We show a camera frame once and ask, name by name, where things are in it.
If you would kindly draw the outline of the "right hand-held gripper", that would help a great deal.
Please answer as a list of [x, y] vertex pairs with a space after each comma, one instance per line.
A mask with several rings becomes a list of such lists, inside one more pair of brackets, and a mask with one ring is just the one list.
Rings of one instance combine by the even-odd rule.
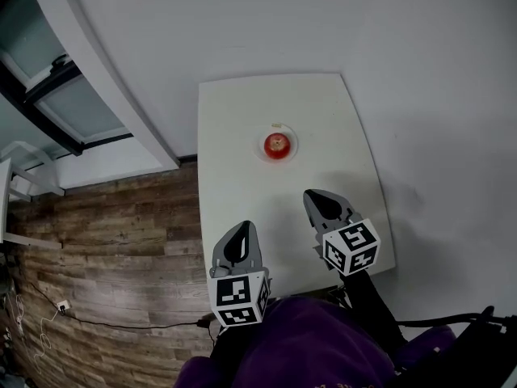
[[[350, 276], [376, 264], [380, 237], [371, 220], [363, 219], [347, 198], [327, 190], [307, 189], [303, 204], [311, 226], [322, 234], [322, 259], [329, 270]], [[340, 222], [347, 226], [332, 230]]]

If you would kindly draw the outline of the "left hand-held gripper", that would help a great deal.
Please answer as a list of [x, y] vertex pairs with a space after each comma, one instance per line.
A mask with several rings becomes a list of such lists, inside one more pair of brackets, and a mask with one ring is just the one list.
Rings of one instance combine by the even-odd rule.
[[270, 281], [254, 223], [238, 223], [214, 247], [208, 276], [210, 306], [221, 326], [261, 323]]

